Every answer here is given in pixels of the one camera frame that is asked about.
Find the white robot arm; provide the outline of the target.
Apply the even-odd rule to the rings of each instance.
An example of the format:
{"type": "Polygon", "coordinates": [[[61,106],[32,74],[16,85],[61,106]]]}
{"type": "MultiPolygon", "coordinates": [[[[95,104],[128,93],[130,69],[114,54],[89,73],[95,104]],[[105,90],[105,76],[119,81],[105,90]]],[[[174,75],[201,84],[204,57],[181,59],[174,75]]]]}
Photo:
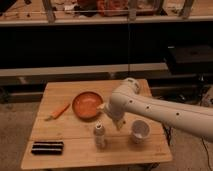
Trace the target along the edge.
{"type": "Polygon", "coordinates": [[[126,78],[97,109],[118,130],[123,126],[124,115],[132,113],[213,142],[213,108],[154,99],[140,95],[140,90],[136,79],[126,78]]]}

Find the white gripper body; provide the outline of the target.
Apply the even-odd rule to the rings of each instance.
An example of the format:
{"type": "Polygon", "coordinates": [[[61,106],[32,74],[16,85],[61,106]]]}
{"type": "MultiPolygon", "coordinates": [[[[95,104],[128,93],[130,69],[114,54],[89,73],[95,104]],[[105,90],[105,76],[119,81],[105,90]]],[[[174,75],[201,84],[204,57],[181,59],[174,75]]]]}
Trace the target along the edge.
{"type": "Polygon", "coordinates": [[[97,111],[105,113],[113,122],[117,130],[125,124],[124,110],[110,103],[103,103],[97,107],[97,111]]]}

